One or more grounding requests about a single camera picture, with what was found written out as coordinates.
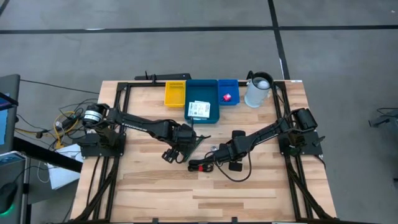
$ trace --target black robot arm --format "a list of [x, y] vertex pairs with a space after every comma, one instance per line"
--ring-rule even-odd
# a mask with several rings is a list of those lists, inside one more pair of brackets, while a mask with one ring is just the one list
[[233, 131], [232, 139], [227, 143], [220, 144], [213, 157], [219, 163], [238, 161], [252, 151], [254, 146], [280, 134], [289, 135], [292, 147], [302, 147], [305, 142], [301, 134], [313, 131], [317, 126], [309, 109], [293, 110], [285, 118], [278, 119], [275, 123], [248, 136], [245, 136], [244, 131]]
[[99, 135], [98, 142], [82, 140], [79, 144], [100, 144], [102, 147], [113, 147], [118, 141], [118, 136], [123, 133], [114, 131], [113, 126], [118, 124], [127, 128], [148, 133], [151, 137], [166, 142], [172, 148], [167, 150], [162, 158], [172, 163], [179, 154], [184, 158], [196, 148], [197, 135], [186, 124], [178, 124], [172, 119], [151, 121], [132, 114], [123, 113], [117, 108], [110, 108], [106, 104], [89, 105], [83, 117], [83, 125], [94, 129]]

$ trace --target gray concrete floor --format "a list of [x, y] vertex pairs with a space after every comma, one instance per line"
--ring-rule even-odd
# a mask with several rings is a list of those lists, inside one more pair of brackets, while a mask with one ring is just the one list
[[[274, 2], [280, 26], [398, 24], [397, 1]], [[265, 0], [10, 0], [0, 17], [0, 30], [271, 24]], [[304, 81], [318, 132], [326, 136], [326, 172], [338, 216], [396, 223], [397, 136], [370, 128], [368, 119], [376, 108], [398, 106], [398, 30], [281, 35], [291, 79]], [[97, 92], [103, 80], [131, 80], [145, 70], [188, 72], [193, 78], [244, 78], [254, 70], [282, 78], [273, 31], [0, 35], [0, 68], [0, 75], [19, 73], [27, 80]], [[97, 96], [22, 82], [18, 112], [47, 128], [59, 107], [92, 97]], [[29, 129], [24, 123], [17, 127]], [[34, 204], [32, 223], [60, 222], [76, 183], [50, 194], [48, 185], [32, 178], [30, 200], [46, 199]]]

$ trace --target blue tray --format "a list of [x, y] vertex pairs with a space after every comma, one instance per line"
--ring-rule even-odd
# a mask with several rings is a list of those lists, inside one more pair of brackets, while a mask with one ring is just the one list
[[189, 102], [204, 101], [210, 103], [210, 117], [204, 120], [194, 120], [195, 124], [214, 124], [220, 118], [220, 106], [218, 104], [217, 80], [187, 80], [185, 83], [185, 114], [184, 118], [189, 122]]
[[[229, 93], [231, 100], [229, 102], [223, 101], [223, 96]], [[239, 99], [239, 83], [237, 80], [218, 80], [218, 101], [220, 105], [237, 105]]]

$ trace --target wooden table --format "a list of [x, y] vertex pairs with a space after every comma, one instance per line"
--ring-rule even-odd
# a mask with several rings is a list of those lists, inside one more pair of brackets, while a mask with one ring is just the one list
[[[103, 82], [100, 103], [113, 106], [117, 83]], [[286, 86], [292, 110], [308, 107], [302, 82], [286, 81]], [[251, 134], [275, 122], [272, 97], [266, 99], [260, 108], [253, 109], [246, 106], [243, 100], [246, 87], [240, 87], [239, 92], [241, 103], [222, 106], [218, 123], [194, 126], [197, 134], [210, 134], [211, 138], [196, 149], [193, 159], [202, 159], [211, 146], [227, 142], [232, 130], [240, 129]], [[147, 119], [170, 118], [179, 123], [185, 122], [183, 108], [164, 106], [164, 87], [133, 87], [128, 113]], [[279, 154], [276, 138], [256, 146], [251, 153], [251, 177], [245, 182], [234, 183], [218, 169], [211, 173], [189, 172], [187, 163], [169, 164], [161, 158], [168, 145], [136, 130], [128, 129], [126, 133], [126, 151], [119, 165], [112, 222], [151, 222], [152, 218], [159, 218], [160, 222], [230, 222], [231, 217], [249, 222], [294, 220], [285, 161]], [[302, 156], [302, 160], [309, 191], [327, 213], [335, 216], [323, 164], [313, 156]], [[86, 206], [95, 161], [95, 157], [84, 161], [72, 218], [77, 217]], [[91, 196], [98, 186], [101, 164], [100, 161]], [[223, 169], [231, 177], [241, 179], [248, 174], [247, 157], [243, 159], [243, 164], [242, 172], [231, 172], [228, 166], [223, 166]], [[304, 217], [302, 195], [299, 190], [297, 192]], [[100, 218], [104, 217], [107, 195], [106, 192]]]

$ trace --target red cube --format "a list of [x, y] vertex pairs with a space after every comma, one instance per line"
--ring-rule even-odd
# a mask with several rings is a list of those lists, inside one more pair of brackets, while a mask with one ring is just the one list
[[225, 102], [229, 102], [231, 100], [231, 98], [232, 98], [232, 96], [229, 93], [227, 93], [223, 96], [223, 99]]

